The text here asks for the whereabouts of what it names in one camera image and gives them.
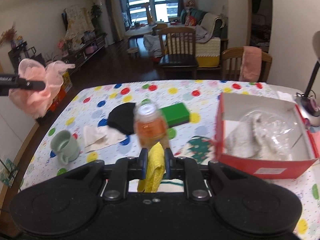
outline polka dot tablecloth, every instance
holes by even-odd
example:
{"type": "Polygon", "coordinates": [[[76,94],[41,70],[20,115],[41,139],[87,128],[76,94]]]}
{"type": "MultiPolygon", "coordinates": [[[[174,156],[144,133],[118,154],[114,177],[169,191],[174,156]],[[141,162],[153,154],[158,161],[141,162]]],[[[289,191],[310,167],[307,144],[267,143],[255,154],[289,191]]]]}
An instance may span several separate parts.
{"type": "MultiPolygon", "coordinates": [[[[170,128],[168,135],[174,153],[182,149],[194,136],[213,138],[215,115],[221,92],[240,93],[277,98],[265,83],[246,83],[217,80],[172,80],[136,82],[99,86],[82,90],[66,107],[44,136],[25,173],[22,189],[63,174],[96,159],[106,164],[115,163],[126,156],[138,156],[140,145],[136,135],[104,149],[83,153],[67,166],[60,164],[50,149],[50,141],[61,130],[69,130],[84,149],[83,127],[108,124],[108,115],[116,106],[152,100],[159,107],[183,102],[190,111],[190,123],[170,128]]],[[[303,204],[302,216],[295,229],[301,239],[316,240],[320,236],[320,200],[313,169],[309,168],[298,179],[275,180],[274,183],[290,189],[303,204]]],[[[137,182],[129,190],[136,191],[137,182]]]]}

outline orange liquid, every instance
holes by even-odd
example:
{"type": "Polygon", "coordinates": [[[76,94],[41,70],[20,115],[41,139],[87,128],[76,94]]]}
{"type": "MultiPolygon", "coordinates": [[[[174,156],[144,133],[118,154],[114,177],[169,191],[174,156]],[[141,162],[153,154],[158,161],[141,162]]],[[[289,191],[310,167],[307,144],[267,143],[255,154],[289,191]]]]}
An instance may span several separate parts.
{"type": "Polygon", "coordinates": [[[167,123],[163,117],[159,117],[147,123],[136,121],[134,125],[141,147],[147,148],[148,150],[158,142],[161,143],[164,149],[169,147],[167,128],[167,123]]]}

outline bottle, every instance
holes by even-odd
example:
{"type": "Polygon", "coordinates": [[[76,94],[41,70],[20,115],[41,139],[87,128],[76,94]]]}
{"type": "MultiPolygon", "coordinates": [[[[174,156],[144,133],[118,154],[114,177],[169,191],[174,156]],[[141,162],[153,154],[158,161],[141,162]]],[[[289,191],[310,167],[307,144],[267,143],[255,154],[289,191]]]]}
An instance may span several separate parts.
{"type": "Polygon", "coordinates": [[[136,106],[134,131],[142,148],[150,150],[158,142],[163,149],[169,147],[167,129],[168,124],[155,103],[146,101],[136,106]]]}

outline green mug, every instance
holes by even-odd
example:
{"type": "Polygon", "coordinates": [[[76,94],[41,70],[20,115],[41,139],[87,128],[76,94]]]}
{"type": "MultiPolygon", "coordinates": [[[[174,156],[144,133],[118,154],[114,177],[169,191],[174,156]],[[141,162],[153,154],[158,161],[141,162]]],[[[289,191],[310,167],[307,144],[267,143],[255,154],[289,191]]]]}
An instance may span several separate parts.
{"type": "Polygon", "coordinates": [[[59,161],[64,165],[74,161],[80,152],[77,140],[67,130],[58,132],[51,140],[50,147],[55,155],[58,156],[59,161]]]}

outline lamp base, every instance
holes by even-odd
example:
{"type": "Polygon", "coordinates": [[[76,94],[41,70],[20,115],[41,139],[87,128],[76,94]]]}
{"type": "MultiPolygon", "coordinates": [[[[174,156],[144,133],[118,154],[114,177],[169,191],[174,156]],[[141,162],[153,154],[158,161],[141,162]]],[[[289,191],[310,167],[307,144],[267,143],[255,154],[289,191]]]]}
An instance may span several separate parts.
{"type": "Polygon", "coordinates": [[[312,126],[320,126],[320,110],[314,98],[304,98],[297,95],[295,101],[298,104],[302,117],[307,118],[312,126]]]}

